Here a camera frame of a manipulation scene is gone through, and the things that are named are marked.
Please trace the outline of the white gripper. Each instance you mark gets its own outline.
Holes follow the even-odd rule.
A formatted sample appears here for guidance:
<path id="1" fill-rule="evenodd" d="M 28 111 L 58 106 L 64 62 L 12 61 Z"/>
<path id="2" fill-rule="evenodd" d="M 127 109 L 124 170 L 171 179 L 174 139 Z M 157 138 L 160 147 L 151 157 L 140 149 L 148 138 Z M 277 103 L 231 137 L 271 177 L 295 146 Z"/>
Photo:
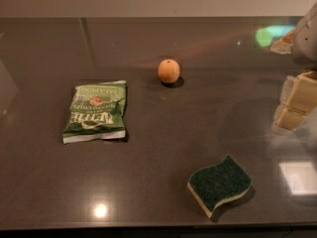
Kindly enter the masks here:
<path id="1" fill-rule="evenodd" d="M 298 22 L 292 41 L 295 63 L 317 68 L 317 2 Z M 306 115 L 317 106 L 317 71 L 310 70 L 288 76 L 280 94 L 280 104 L 273 115 L 271 131 L 286 135 L 295 131 Z"/>

